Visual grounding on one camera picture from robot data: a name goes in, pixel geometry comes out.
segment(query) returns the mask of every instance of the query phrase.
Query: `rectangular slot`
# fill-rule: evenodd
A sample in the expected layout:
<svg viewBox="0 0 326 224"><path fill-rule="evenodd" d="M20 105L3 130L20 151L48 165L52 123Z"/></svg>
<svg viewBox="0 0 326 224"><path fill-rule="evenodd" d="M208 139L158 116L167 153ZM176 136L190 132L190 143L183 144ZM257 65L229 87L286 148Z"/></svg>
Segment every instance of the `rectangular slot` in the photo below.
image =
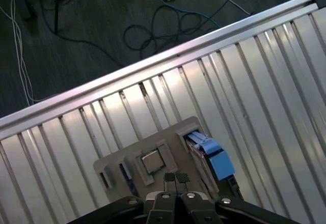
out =
<svg viewBox="0 0 326 224"><path fill-rule="evenodd" d="M100 177L101 177L101 179L102 179L102 181L104 183L104 186L106 187L106 189L108 189L109 188L108 183L107 183L107 181L105 179L105 176L104 176L104 174L102 172L100 172Z"/></svg>

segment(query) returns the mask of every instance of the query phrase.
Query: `tripod leg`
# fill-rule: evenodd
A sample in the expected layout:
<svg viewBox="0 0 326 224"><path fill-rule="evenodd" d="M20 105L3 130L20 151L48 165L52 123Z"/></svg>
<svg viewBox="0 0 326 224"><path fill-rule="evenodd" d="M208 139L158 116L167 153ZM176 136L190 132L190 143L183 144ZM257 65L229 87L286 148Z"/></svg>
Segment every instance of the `tripod leg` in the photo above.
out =
<svg viewBox="0 0 326 224"><path fill-rule="evenodd" d="M55 0L55 34L58 33L59 0Z"/></svg>

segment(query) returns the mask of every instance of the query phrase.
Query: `screw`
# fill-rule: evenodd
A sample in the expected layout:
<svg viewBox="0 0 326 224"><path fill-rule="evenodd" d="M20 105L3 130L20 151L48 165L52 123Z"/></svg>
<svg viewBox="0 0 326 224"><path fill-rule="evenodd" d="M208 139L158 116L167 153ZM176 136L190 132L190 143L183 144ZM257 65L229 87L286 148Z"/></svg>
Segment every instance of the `screw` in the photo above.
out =
<svg viewBox="0 0 326 224"><path fill-rule="evenodd" d="M205 221L212 221L212 217L210 217L210 216L207 216L204 219L205 219Z"/></svg>
<svg viewBox="0 0 326 224"><path fill-rule="evenodd" d="M190 193L187 193L187 197L190 198L190 199L193 199L196 195L192 192Z"/></svg>
<svg viewBox="0 0 326 224"><path fill-rule="evenodd" d="M136 199L131 199L131 200L128 201L128 204L130 204L130 205L134 205L136 203L137 203Z"/></svg>
<svg viewBox="0 0 326 224"><path fill-rule="evenodd" d="M228 198L223 198L223 199L222 199L222 202L223 202L224 204L229 204L229 203L231 203L231 200L228 199Z"/></svg>

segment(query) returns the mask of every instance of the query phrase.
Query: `corrugated metal panel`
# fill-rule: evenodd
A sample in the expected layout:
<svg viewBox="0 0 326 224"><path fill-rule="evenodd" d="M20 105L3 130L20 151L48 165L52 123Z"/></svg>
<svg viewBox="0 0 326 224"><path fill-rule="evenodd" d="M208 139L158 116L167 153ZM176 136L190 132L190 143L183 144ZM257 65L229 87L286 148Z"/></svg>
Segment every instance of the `corrugated metal panel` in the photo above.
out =
<svg viewBox="0 0 326 224"><path fill-rule="evenodd" d="M106 205L95 160L196 116L228 151L245 200L324 223L326 9L316 10L265 19L1 129L0 222L66 223Z"/></svg>

